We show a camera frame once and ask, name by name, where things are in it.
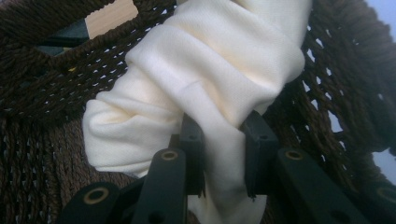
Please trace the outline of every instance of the black clamp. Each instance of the black clamp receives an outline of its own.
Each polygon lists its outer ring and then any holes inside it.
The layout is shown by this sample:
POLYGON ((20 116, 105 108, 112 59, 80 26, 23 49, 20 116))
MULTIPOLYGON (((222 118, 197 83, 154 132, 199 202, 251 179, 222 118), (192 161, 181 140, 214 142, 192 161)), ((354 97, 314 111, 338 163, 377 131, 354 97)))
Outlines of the black clamp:
MULTIPOLYGON (((280 148, 257 112, 241 126, 246 136, 247 196, 271 197, 276 223, 396 223, 396 187, 371 183, 345 195, 308 154, 280 148)), ((186 223, 187 195, 205 195, 204 135, 185 116, 180 135, 157 152, 148 175, 124 189, 94 183, 65 207, 59 224, 186 223)))

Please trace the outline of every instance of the twisted fabric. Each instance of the twisted fabric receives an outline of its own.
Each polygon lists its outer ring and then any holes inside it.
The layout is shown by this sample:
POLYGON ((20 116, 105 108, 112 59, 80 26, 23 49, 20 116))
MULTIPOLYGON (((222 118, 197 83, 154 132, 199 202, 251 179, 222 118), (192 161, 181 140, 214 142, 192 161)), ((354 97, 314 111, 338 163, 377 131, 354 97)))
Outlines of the twisted fabric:
POLYGON ((201 223, 259 223, 266 198, 247 196, 238 127, 302 72, 310 8, 311 0, 179 1, 175 15, 127 54, 128 71, 114 88, 87 103, 90 164, 145 175, 187 113, 206 146, 206 197, 190 196, 190 210, 201 223))

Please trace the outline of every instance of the sky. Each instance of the sky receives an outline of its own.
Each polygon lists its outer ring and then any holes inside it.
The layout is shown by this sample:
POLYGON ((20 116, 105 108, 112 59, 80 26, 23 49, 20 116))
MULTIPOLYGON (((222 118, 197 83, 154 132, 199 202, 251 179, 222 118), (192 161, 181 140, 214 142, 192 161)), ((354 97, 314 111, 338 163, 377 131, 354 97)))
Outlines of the sky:
MULTIPOLYGON (((396 0, 366 0, 370 7, 375 8, 378 18, 390 26, 393 41, 396 40, 396 0)), ((374 161, 381 168, 390 182, 396 185, 396 158, 388 150, 373 153, 374 161)))
POLYGON ((366 0, 370 7, 375 8, 378 18, 390 25, 393 41, 396 40, 396 0, 366 0))

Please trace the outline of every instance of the brown wicker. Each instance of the brown wicker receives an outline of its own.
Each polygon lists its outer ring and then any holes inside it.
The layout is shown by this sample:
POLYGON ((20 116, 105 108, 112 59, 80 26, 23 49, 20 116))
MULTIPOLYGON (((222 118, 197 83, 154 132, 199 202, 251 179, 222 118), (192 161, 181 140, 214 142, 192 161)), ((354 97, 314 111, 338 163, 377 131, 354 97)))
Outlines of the brown wicker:
MULTIPOLYGON (((0 1, 0 222, 54 222, 81 187, 133 181, 87 164, 80 120, 86 102, 125 72, 125 53, 172 15, 174 1, 134 0, 135 19, 59 56, 35 47, 112 1, 0 1)), ((372 152, 396 145, 388 26, 361 0, 317 0, 303 49, 314 58, 305 54, 303 74, 264 118, 283 146, 306 150, 341 187, 384 180, 372 152), (343 131, 332 130, 332 115, 343 131)))

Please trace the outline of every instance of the round hole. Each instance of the round hole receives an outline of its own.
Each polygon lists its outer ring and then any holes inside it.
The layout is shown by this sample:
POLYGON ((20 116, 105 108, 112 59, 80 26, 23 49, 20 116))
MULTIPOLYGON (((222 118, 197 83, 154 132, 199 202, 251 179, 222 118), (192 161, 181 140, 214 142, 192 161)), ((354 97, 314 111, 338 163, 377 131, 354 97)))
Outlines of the round hole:
POLYGON ((294 161, 299 161, 303 159, 303 155, 300 152, 294 150, 287 151, 286 157, 294 161))
POLYGON ((96 204, 107 198, 108 196, 108 189, 106 188, 96 188, 90 190, 84 196, 84 203, 85 204, 96 204))
POLYGON ((396 203, 396 191, 390 188, 378 188, 376 193, 382 198, 391 203, 396 203))
POLYGON ((165 215, 162 212, 153 212, 148 215, 148 223, 163 223, 165 221, 165 215))
POLYGON ((332 210, 330 212, 330 215, 332 218, 337 221, 338 223, 350 223, 350 218, 347 214, 338 211, 338 210, 332 210))
POLYGON ((161 157, 163 158, 163 160, 165 161, 172 161, 174 159, 177 158, 177 152, 175 151, 165 151, 161 157))

